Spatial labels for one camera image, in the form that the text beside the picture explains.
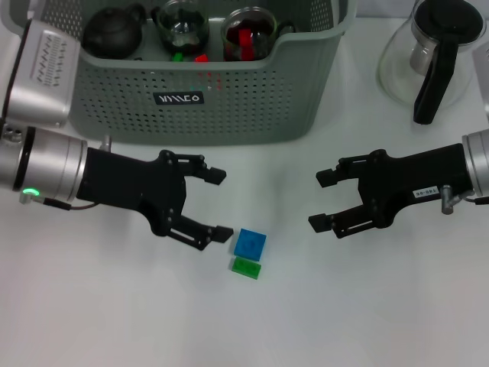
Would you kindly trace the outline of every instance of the glass teapot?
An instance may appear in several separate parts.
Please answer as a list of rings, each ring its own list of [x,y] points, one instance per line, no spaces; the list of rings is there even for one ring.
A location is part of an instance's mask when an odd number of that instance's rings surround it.
[[[393,99],[414,106],[414,121],[431,124],[439,108],[457,102],[471,81],[471,52],[486,21],[464,0],[417,0],[390,39],[378,78]]]

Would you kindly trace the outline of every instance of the white table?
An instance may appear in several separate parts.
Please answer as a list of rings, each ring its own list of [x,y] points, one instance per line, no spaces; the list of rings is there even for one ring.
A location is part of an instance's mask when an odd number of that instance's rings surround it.
[[[382,93],[377,61],[399,25],[355,22],[305,138],[170,147],[227,170],[220,187],[190,179],[184,213],[267,234],[258,281],[229,271],[234,242],[201,253],[153,236],[137,213],[22,206],[2,191],[0,365],[487,366],[488,208],[413,206],[389,229],[343,240],[307,222],[361,203],[354,181],[323,190],[315,179],[339,158],[402,157],[487,128],[475,78],[431,126]],[[161,148],[113,151],[152,160]]]

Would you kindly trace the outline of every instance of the green object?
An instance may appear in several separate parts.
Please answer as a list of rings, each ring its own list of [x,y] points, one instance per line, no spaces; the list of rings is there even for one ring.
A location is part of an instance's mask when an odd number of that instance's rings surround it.
[[[174,63],[181,63],[183,61],[183,54],[181,52],[177,52],[173,55],[172,61]]]
[[[232,270],[234,273],[244,275],[245,277],[258,279],[261,265],[243,258],[236,258],[235,263],[232,266]]]
[[[24,191],[22,191],[23,193],[26,193],[27,195],[32,195],[32,196],[39,196],[40,195],[40,192],[39,190],[36,190],[36,189],[24,189]]]

